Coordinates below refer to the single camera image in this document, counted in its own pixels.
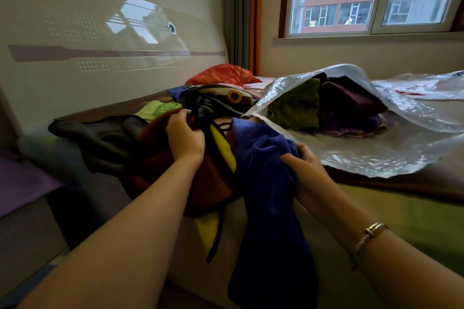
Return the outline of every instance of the round logo on headboard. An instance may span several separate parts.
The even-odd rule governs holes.
[[[168,22],[167,25],[166,25],[166,28],[173,34],[175,35],[176,31],[175,31],[175,27],[173,25],[172,22]]]

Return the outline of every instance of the person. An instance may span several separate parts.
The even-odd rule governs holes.
[[[201,131],[172,115],[167,134],[174,164],[137,199],[89,236],[20,304],[20,309],[155,308],[192,179],[205,151]],[[352,254],[376,220],[331,180],[303,144],[303,158],[282,156],[298,176],[296,198]],[[464,279],[385,230],[356,258],[390,308],[464,308]]]

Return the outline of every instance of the gray curtain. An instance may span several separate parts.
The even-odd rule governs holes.
[[[251,0],[225,0],[224,37],[229,63],[250,70]]]

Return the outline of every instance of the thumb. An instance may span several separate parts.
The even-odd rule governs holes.
[[[281,155],[280,159],[282,160],[284,164],[287,164],[288,166],[290,166],[297,173],[297,175],[300,172],[303,172],[303,170],[306,168],[307,162],[300,158],[297,158],[296,156],[292,154],[287,153],[287,154]]]

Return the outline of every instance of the metal bangle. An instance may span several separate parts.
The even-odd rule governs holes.
[[[388,226],[380,222],[376,222],[375,224],[371,225],[370,227],[364,230],[364,233],[365,233],[364,237],[361,238],[361,240],[355,245],[355,250],[350,256],[352,270],[356,270],[358,268],[358,265],[356,264],[356,255],[365,246],[366,242],[369,239],[377,237],[379,234],[381,234],[385,230],[389,230]]]

